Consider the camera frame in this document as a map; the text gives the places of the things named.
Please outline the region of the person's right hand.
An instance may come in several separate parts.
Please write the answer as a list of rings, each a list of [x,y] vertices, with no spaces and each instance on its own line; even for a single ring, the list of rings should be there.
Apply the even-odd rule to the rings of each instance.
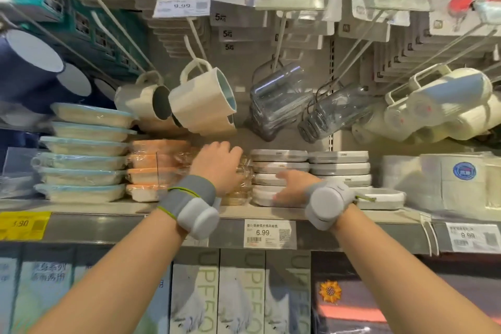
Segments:
[[[285,181],[285,188],[273,197],[275,203],[286,206],[302,206],[309,201],[308,190],[312,185],[322,182],[322,179],[298,170],[287,170],[276,174],[277,179]]]

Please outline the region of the person's left hand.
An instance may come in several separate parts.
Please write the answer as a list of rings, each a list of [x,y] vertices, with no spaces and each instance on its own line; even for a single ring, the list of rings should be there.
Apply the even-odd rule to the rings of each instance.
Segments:
[[[192,161],[188,174],[209,181],[215,187],[216,196],[222,198],[240,183],[241,176],[237,175],[237,168],[204,165],[202,147]]]

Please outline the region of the person's right forearm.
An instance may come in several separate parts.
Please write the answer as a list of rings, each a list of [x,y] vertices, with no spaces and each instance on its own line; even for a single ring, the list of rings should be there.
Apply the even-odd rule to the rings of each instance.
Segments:
[[[501,334],[501,326],[350,204],[330,231],[394,334]]]

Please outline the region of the person's left forearm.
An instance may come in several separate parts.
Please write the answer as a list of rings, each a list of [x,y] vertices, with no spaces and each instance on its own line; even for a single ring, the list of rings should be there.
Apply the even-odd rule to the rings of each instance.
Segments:
[[[155,209],[28,334],[132,334],[186,236],[170,214]]]

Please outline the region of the grey right wrist tracker band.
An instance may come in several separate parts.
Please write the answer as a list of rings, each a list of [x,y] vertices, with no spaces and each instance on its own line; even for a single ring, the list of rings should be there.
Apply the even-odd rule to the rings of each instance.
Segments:
[[[308,203],[305,216],[318,230],[329,230],[352,204],[359,201],[374,203],[375,198],[349,188],[338,181],[321,181],[306,188]]]

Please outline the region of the grey wrist tracker band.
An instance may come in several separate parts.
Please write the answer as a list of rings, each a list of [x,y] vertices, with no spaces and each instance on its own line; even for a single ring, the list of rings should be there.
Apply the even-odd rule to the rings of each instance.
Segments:
[[[352,204],[359,201],[374,203],[375,198],[349,188],[338,181],[321,181],[306,188],[308,203],[305,216],[318,230],[329,230]]]
[[[221,198],[207,179],[188,175],[159,192],[157,208],[172,217],[196,240],[209,238],[219,223]]]

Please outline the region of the stacks of grey-lid round dishes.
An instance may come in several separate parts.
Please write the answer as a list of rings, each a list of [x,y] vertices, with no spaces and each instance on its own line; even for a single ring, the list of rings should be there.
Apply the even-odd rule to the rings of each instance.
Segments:
[[[277,174],[285,170],[306,171],[322,181],[342,182],[354,191],[362,210],[399,210],[406,195],[402,191],[372,186],[367,151],[307,152],[303,150],[254,149],[250,152],[254,179],[251,201],[262,207],[285,207],[273,196],[285,188]]]

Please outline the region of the grey left wrist tracker band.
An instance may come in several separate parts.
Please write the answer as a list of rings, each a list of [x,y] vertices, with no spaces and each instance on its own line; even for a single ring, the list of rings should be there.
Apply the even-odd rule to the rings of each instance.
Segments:
[[[157,208],[172,217],[196,240],[209,238],[219,223],[221,198],[207,179],[188,175],[159,192]]]

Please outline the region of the white sleeve packet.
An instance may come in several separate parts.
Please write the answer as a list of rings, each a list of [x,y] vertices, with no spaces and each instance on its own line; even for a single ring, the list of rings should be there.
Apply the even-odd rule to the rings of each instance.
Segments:
[[[182,247],[172,267],[169,334],[217,334],[220,251]]]
[[[266,253],[221,249],[217,334],[264,334]]]
[[[311,253],[266,250],[264,334],[311,334]]]

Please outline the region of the stack of blue-rimmed dishes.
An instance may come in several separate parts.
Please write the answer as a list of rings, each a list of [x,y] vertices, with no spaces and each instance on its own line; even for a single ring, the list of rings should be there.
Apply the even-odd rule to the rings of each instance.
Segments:
[[[109,203],[126,193],[127,140],[136,116],[129,112],[77,103],[52,103],[51,135],[46,149],[32,159],[40,177],[34,190],[50,202]]]

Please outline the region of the white price tag on hook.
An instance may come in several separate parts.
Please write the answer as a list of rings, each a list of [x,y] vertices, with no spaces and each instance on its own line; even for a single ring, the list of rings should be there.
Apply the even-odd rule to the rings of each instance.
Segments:
[[[210,15],[211,0],[157,0],[153,19],[196,18]]]

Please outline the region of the white tissue roll pack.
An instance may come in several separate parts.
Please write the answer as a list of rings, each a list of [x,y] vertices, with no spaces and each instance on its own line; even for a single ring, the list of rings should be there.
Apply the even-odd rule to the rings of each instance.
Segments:
[[[383,156],[380,184],[405,207],[438,217],[501,222],[501,157],[491,152]]]

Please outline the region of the row of white hanging mugs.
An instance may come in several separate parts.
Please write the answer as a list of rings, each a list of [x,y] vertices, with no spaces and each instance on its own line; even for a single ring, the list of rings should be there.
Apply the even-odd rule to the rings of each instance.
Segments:
[[[487,73],[441,63],[389,91],[352,126],[359,141],[418,144],[467,141],[501,125],[501,70]]]

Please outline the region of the large navy cup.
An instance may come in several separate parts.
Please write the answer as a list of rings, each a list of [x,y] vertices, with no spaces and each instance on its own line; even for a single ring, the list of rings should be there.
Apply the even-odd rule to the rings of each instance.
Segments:
[[[60,55],[36,35],[13,28],[0,33],[0,102],[21,103],[65,68]]]

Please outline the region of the row of light blue boxes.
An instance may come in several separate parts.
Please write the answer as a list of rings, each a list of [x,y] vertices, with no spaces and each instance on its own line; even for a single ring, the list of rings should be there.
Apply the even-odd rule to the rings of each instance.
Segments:
[[[0,334],[27,334],[110,248],[0,244]]]

